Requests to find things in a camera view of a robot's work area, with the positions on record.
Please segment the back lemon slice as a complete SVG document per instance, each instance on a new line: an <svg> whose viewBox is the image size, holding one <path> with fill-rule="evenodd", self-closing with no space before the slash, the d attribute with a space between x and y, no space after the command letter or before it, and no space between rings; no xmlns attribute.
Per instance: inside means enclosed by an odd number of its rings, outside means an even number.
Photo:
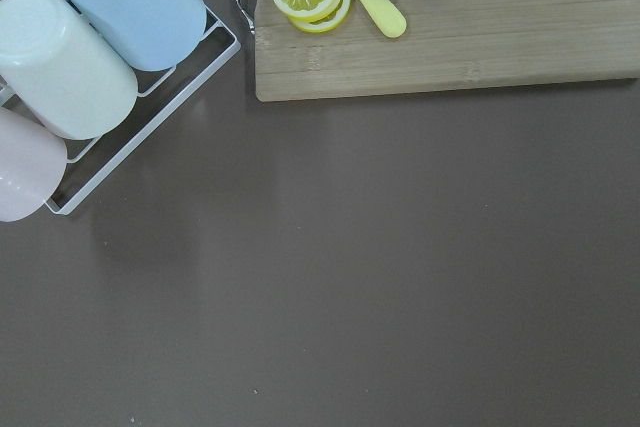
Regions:
<svg viewBox="0 0 640 427"><path fill-rule="evenodd" d="M289 17L289 22L297 29L306 33L324 33L338 27L346 18L350 7L351 0L340 0L332 12L319 20L309 22Z"/></svg>

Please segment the wooden cutting board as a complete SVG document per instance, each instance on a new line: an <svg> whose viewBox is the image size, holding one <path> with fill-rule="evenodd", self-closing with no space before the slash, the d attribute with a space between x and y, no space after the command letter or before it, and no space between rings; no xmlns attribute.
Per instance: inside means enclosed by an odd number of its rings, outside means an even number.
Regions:
<svg viewBox="0 0 640 427"><path fill-rule="evenodd" d="M391 0L407 21L384 36L359 1L321 34L257 0L261 101L635 78L639 0Z"/></svg>

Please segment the pink cup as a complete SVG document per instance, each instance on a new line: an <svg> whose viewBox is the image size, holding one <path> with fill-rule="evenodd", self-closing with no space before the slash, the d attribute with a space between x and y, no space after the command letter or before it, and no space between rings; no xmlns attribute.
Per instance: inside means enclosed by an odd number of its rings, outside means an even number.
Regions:
<svg viewBox="0 0 640 427"><path fill-rule="evenodd" d="M34 121L1 108L1 221L37 211L58 187L67 164L64 141Z"/></svg>

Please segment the cream white cup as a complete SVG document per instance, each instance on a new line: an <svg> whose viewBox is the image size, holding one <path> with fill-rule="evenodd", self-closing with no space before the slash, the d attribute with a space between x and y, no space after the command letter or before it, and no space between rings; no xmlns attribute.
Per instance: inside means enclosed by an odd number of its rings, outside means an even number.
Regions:
<svg viewBox="0 0 640 427"><path fill-rule="evenodd" d="M132 111L132 68L65 0L1 0L1 77L51 132L100 137Z"/></svg>

